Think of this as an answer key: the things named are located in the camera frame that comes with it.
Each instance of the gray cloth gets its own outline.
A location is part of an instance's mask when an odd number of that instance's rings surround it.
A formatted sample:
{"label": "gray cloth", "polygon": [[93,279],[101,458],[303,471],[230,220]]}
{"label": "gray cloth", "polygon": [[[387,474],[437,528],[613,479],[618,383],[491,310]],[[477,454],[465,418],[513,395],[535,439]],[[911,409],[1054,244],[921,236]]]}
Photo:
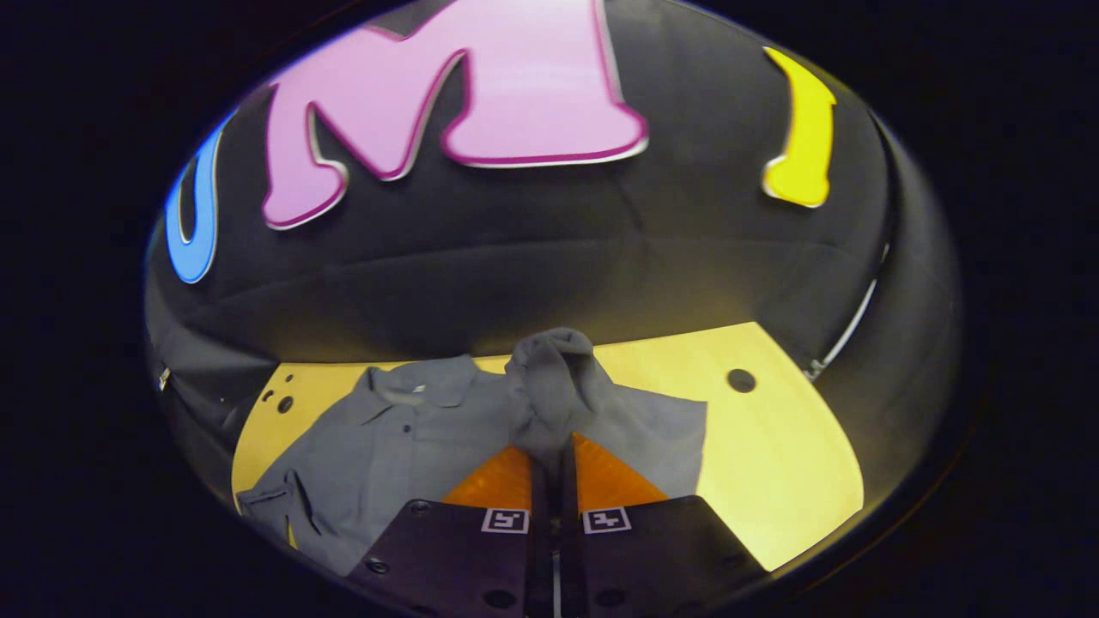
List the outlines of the gray cloth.
{"label": "gray cloth", "polygon": [[242,514],[340,575],[410,499],[440,500],[509,444],[556,481],[579,431],[668,497],[695,493],[706,404],[613,384],[584,334],[554,329],[515,346],[506,376],[469,356],[370,367],[241,492]]}

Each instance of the gray shirt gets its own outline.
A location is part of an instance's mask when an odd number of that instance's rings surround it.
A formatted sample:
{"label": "gray shirt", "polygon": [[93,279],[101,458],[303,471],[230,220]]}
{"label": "gray shirt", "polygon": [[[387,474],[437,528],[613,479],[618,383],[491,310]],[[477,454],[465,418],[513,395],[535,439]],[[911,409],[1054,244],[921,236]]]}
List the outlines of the gray shirt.
{"label": "gray shirt", "polygon": [[615,454],[668,497],[691,495],[706,404],[618,386],[591,342],[554,329],[515,346],[506,375],[469,356],[370,367],[241,492],[241,511],[340,575],[410,499],[441,500],[509,444],[556,481],[573,431]]}

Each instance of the black background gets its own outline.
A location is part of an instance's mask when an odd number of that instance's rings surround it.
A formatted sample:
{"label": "black background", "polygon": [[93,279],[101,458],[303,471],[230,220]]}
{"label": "black background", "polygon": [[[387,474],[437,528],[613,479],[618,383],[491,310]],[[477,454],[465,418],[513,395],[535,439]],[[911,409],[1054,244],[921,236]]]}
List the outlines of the black background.
{"label": "black background", "polygon": [[[1068,2],[706,4],[891,125],[946,205],[966,282],[955,405],[979,415],[967,449],[908,521],[780,613],[1096,615],[1089,20]],[[209,497],[153,405],[140,339],[144,243],[175,170],[267,71],[384,8],[338,7],[5,7],[14,397],[0,614],[369,615]]]}

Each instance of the yellow table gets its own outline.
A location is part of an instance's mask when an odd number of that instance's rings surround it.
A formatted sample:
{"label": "yellow table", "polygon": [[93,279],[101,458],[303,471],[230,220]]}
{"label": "yellow table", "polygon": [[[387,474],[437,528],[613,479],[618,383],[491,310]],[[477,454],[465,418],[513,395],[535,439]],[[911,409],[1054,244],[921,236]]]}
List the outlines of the yellow table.
{"label": "yellow table", "polygon": [[[863,507],[863,476],[828,405],[781,347],[755,322],[596,346],[621,385],[707,401],[698,495],[759,563],[781,566]],[[476,358],[503,373],[509,356]],[[317,418],[351,393],[368,366],[403,363],[284,363],[271,395],[256,401],[233,460],[233,494],[251,489]],[[756,379],[730,387],[731,369]],[[293,398],[286,413],[278,404]]]}

